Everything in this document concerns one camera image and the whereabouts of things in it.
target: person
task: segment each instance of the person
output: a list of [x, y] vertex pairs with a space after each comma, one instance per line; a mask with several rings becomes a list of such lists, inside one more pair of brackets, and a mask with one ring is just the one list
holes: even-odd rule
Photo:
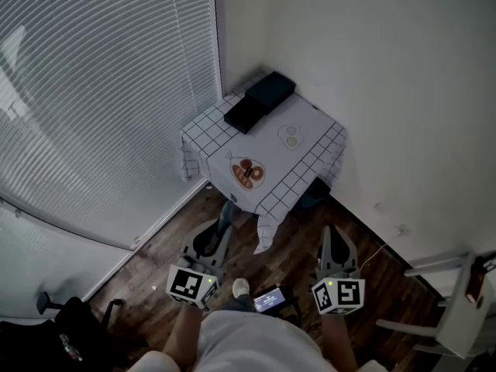
[[145, 354], [130, 372], [376, 372], [360, 369], [342, 316], [322, 316], [322, 352], [298, 327], [255, 313], [250, 285], [238, 278], [230, 298], [205, 321], [203, 311], [183, 304], [163, 352]]

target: black chair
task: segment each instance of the black chair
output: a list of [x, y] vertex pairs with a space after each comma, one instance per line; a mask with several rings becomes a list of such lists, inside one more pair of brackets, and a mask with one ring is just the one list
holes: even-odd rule
[[[144, 340], [124, 339], [107, 332], [113, 306], [122, 304], [121, 299], [111, 301], [102, 322], [98, 322], [89, 305], [80, 298], [71, 298], [65, 305], [58, 305], [46, 292], [41, 293], [36, 303], [41, 315], [48, 308], [60, 311], [54, 322], [39, 325], [0, 322], [0, 370], [46, 367], [65, 371], [108, 371], [113, 367], [130, 367], [129, 360], [119, 349], [123, 345], [136, 348], [148, 347], [148, 344]], [[63, 343], [61, 335], [68, 343]], [[43, 352], [38, 351], [41, 343]], [[36, 349], [33, 357], [27, 358], [26, 354], [32, 349]]]

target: white chair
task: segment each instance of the white chair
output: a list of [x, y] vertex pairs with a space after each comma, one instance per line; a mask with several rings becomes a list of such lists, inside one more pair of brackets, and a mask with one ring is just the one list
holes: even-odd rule
[[464, 255], [445, 253], [441, 257], [412, 261], [410, 264], [414, 268], [405, 271], [406, 277], [412, 277], [443, 270], [460, 269], [453, 293], [447, 300], [446, 310], [436, 327], [402, 324], [384, 319], [378, 319], [376, 324], [398, 332], [431, 337], [436, 339], [440, 345], [416, 346], [417, 350], [438, 354], [454, 354], [461, 358], [472, 355], [471, 350], [494, 299], [494, 289], [487, 276], [484, 277], [480, 295], [475, 304], [470, 303], [465, 296], [470, 280], [470, 269], [474, 260], [475, 256], [472, 253], [465, 253]]

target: window blind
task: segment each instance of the window blind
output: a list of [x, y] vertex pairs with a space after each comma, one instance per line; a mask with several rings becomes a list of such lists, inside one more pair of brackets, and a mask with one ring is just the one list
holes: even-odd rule
[[129, 249], [194, 186], [179, 129], [220, 96], [214, 0], [0, 0], [0, 196]]

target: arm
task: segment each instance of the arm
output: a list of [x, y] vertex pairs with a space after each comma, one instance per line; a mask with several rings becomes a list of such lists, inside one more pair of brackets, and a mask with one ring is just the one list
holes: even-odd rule
[[192, 367], [196, 362], [202, 319], [203, 310], [182, 305], [171, 335], [165, 343], [163, 352], [170, 356], [181, 370]]
[[322, 353], [339, 372], [358, 370], [343, 317], [322, 316]]

